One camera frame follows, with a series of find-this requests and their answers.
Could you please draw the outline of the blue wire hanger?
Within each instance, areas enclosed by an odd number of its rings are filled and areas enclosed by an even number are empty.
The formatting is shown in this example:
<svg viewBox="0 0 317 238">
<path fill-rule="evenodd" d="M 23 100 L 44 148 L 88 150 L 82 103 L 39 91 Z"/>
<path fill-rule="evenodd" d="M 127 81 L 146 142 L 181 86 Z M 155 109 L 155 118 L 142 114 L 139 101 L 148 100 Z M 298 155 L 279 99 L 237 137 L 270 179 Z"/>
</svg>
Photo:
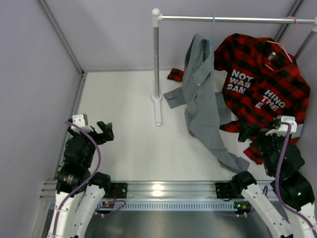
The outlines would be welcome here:
<svg viewBox="0 0 317 238">
<path fill-rule="evenodd" d="M 215 27 L 215 15 L 212 14 L 212 28 L 211 28 L 211 37 L 210 37 L 210 52 L 212 52 L 212 50 L 213 50 L 214 27 Z"/>
</svg>

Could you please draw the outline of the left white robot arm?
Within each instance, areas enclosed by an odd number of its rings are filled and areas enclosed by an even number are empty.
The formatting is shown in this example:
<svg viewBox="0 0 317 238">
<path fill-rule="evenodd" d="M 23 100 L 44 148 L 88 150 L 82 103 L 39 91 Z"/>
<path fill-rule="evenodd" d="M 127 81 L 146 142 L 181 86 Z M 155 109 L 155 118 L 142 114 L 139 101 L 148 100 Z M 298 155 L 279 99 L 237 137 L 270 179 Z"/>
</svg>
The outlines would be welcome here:
<svg viewBox="0 0 317 238">
<path fill-rule="evenodd" d="M 64 164 L 56 177 L 49 238 L 82 238 L 97 204 L 112 192 L 110 176 L 99 172 L 101 160 L 89 171 L 94 155 L 101 155 L 99 146 L 114 139 L 112 123 L 99 121 L 101 133 L 74 120 L 66 124 L 72 137 L 66 142 Z"/>
</svg>

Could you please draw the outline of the grey button shirt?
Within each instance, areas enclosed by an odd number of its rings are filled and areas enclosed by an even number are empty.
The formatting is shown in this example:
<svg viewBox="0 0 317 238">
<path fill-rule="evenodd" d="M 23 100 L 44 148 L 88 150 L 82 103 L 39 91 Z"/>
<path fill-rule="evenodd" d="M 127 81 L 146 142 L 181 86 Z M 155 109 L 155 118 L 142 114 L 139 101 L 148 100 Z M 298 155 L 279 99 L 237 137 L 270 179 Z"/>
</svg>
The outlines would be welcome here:
<svg viewBox="0 0 317 238">
<path fill-rule="evenodd" d="M 225 168 L 240 173 L 250 163 L 230 152 L 220 135 L 220 126 L 231 122 L 231 111 L 222 93 L 214 88 L 212 42 L 195 34 L 186 53 L 182 85 L 164 93 L 170 106 L 186 105 L 184 111 L 188 133 L 198 139 Z"/>
</svg>

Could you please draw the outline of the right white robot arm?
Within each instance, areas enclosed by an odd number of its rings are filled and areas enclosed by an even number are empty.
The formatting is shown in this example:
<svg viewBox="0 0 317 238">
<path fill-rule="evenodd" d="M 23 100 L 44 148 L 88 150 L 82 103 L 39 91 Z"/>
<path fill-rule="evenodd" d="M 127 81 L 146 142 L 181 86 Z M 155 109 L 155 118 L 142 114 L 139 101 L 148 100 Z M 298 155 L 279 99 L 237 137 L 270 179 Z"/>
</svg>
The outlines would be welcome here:
<svg viewBox="0 0 317 238">
<path fill-rule="evenodd" d="M 255 136 L 255 147 L 264 161 L 264 169 L 274 180 L 273 192 L 284 208 L 285 219 L 260 189 L 253 175 L 244 171 L 230 181 L 233 195 L 245 198 L 258 213 L 273 238 L 315 238 L 317 219 L 315 196 L 310 182 L 300 173 L 305 164 L 299 148 L 289 142 L 291 122 L 280 122 L 275 128 L 243 125 L 238 140 L 244 142 Z"/>
</svg>

